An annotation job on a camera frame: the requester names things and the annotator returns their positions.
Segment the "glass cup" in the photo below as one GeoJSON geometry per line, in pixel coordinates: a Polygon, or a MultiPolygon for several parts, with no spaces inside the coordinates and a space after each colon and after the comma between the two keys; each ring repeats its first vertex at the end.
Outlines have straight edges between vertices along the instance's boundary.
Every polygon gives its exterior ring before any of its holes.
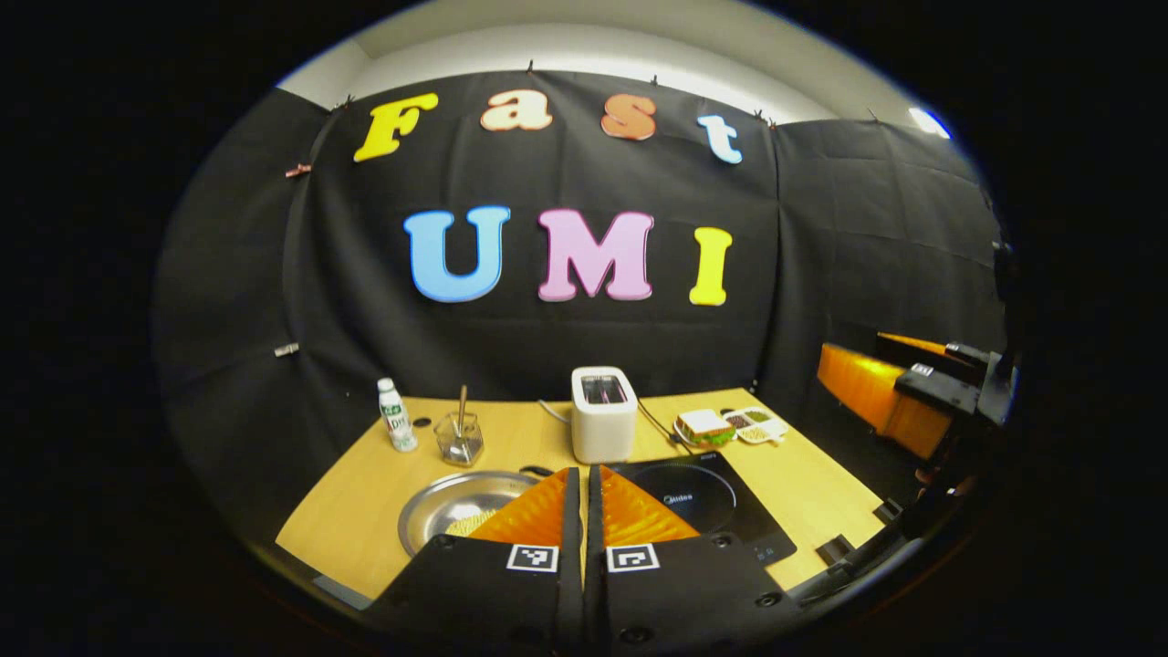
{"type": "Polygon", "coordinates": [[[463,415],[463,430],[457,431],[457,412],[447,413],[434,424],[438,451],[446,463],[470,468],[482,454],[482,430],[479,428],[479,416],[474,413],[466,413],[463,415]]]}

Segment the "spoon handle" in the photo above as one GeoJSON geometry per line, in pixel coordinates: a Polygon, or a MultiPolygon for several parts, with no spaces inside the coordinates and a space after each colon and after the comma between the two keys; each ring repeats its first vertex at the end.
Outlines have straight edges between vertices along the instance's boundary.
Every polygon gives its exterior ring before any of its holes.
{"type": "Polygon", "coordinates": [[[458,434],[463,435],[463,417],[466,414],[466,385],[458,392],[458,434]]]}

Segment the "power cord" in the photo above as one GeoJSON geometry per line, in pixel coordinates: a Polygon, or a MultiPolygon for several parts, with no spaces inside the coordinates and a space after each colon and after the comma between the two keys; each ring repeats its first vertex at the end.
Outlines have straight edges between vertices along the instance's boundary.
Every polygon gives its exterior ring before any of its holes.
{"type": "Polygon", "coordinates": [[[638,408],[640,408],[640,409],[641,409],[641,413],[644,413],[644,414],[645,414],[645,417],[648,417],[648,419],[649,419],[649,422],[653,422],[654,424],[656,424],[656,428],[658,428],[658,429],[659,429],[659,430],[660,430],[660,431],[661,431],[662,434],[665,434],[665,436],[666,436],[667,438],[669,438],[669,440],[670,440],[672,442],[675,442],[675,443],[680,444],[680,445],[682,447],[682,449],[684,449],[684,450],[686,450],[686,454],[688,454],[688,455],[690,455],[690,456],[693,456],[693,455],[694,455],[694,452],[693,452],[693,451],[691,451],[691,450],[689,449],[689,445],[687,445],[687,444],[686,444],[686,442],[681,440],[681,436],[679,436],[679,435],[677,435],[676,433],[674,433],[674,431],[670,431],[669,429],[667,429],[667,428],[665,427],[665,424],[662,424],[662,423],[658,422],[658,419],[656,419],[656,417],[653,417],[653,414],[652,414],[652,413],[649,413],[649,409],[645,408],[645,404],[644,404],[644,403],[641,403],[641,400],[640,400],[640,399],[638,399],[638,400],[637,400],[637,406],[638,406],[638,408]]]}
{"type": "Polygon", "coordinates": [[[541,400],[536,400],[536,401],[538,401],[540,406],[542,406],[543,409],[547,410],[548,413],[550,413],[551,416],[555,417],[556,420],[559,420],[564,424],[571,424],[572,423],[571,420],[564,417],[563,415],[556,413],[555,410],[551,410],[551,407],[548,406],[548,402],[543,401],[542,399],[541,400]]]}

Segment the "black cable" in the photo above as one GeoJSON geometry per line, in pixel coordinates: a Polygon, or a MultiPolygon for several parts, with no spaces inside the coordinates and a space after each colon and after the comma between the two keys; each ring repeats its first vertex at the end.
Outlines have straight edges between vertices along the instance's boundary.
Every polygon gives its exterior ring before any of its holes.
{"type": "Polygon", "coordinates": [[[656,424],[658,429],[662,434],[665,434],[665,436],[667,438],[669,438],[672,442],[675,442],[675,443],[680,444],[686,450],[686,454],[688,454],[690,456],[694,455],[694,452],[689,449],[689,445],[687,445],[686,442],[681,440],[681,436],[679,436],[675,431],[670,431],[669,429],[667,429],[665,427],[665,424],[658,422],[658,419],[653,417],[653,414],[649,413],[649,409],[645,408],[645,404],[641,403],[640,399],[637,400],[637,406],[638,406],[638,408],[641,409],[641,413],[644,413],[645,416],[649,419],[651,422],[653,422],[654,424],[656,424]]]}

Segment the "stainless steel plate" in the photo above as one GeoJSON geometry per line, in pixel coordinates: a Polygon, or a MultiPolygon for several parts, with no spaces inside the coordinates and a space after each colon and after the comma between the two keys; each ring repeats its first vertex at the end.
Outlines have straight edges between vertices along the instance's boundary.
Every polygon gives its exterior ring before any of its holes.
{"type": "Polygon", "coordinates": [[[402,547],[413,556],[453,523],[485,511],[498,511],[537,483],[540,480],[534,477],[503,470],[458,472],[443,477],[422,489],[402,509],[397,519],[402,547]]]}

